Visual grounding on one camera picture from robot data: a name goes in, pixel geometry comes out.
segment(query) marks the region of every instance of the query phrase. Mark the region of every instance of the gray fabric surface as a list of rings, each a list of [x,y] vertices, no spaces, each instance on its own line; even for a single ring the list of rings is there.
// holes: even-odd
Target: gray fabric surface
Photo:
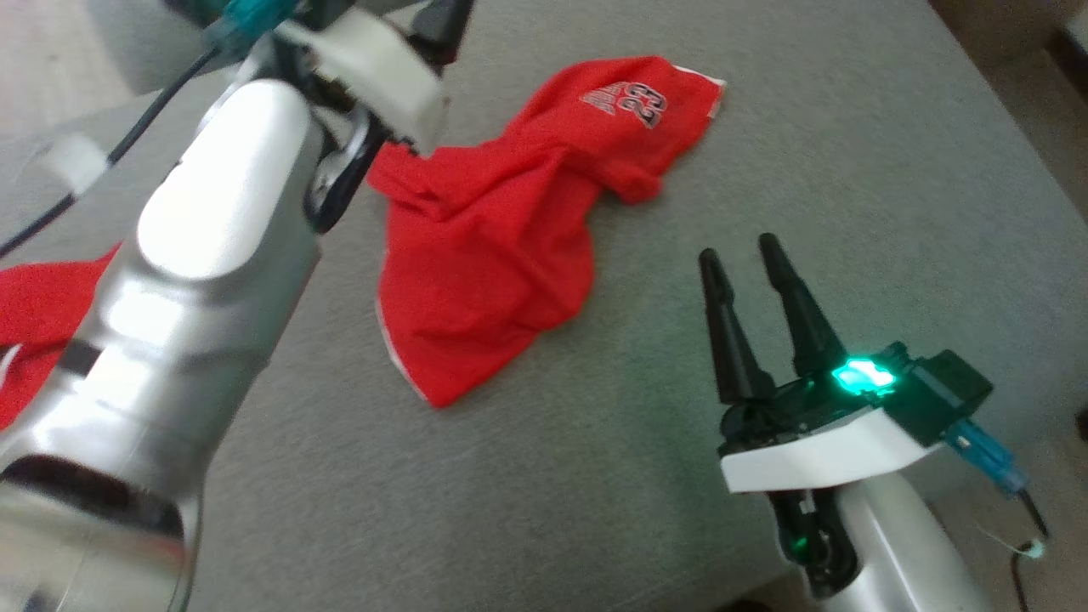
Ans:
[[[385,204],[357,198],[215,460],[193,610],[704,610],[782,572],[768,506],[717,470],[695,266],[719,249],[786,380],[763,231],[852,348],[953,347],[990,377],[994,433],[1023,441],[1083,404],[1088,232],[925,2],[483,0],[446,142],[497,135],[573,62],[642,53],[727,78],[721,114],[660,198],[593,212],[582,315],[448,412],[388,360]],[[123,236],[221,86],[186,90],[13,261]],[[112,145],[138,113],[74,127]],[[20,175],[42,142],[0,149],[5,234],[61,194]],[[967,474],[948,453],[912,470],[930,494]]]

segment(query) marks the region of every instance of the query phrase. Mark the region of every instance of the teal connector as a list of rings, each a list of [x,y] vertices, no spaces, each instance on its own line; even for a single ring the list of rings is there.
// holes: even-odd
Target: teal connector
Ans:
[[[298,0],[231,0],[205,36],[220,52],[242,58],[264,33],[293,15],[297,5]]]

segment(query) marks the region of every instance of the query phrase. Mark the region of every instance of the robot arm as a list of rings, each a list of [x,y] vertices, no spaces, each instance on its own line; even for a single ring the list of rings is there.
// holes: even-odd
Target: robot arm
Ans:
[[[912,359],[897,342],[851,357],[778,238],[759,247],[779,293],[798,379],[762,370],[712,249],[700,256],[733,492],[764,492],[779,548],[833,612],[985,612],[989,604],[940,525],[898,470],[948,441],[1006,492],[1026,478],[969,417],[992,385],[945,351]]]
[[[441,66],[378,22],[348,8],[323,30],[264,36],[148,200],[57,368],[0,436],[0,611],[186,608],[205,475],[320,234],[387,137],[426,149],[442,127]],[[372,36],[349,40],[363,26]],[[356,70],[374,60],[353,53],[418,89]],[[314,106],[351,121],[343,146]]]

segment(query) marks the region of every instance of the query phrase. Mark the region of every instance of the green led light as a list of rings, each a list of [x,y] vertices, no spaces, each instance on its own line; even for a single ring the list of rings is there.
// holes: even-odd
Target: green led light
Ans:
[[[869,359],[851,359],[845,366],[831,372],[839,384],[851,393],[887,393],[895,382],[895,377]]]

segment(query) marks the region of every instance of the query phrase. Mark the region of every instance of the white plastic housing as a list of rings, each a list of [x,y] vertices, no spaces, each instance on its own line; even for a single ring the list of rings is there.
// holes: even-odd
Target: white plastic housing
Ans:
[[[922,446],[883,409],[870,408],[793,442],[726,455],[721,473],[734,493],[823,489],[897,472],[937,448]]]

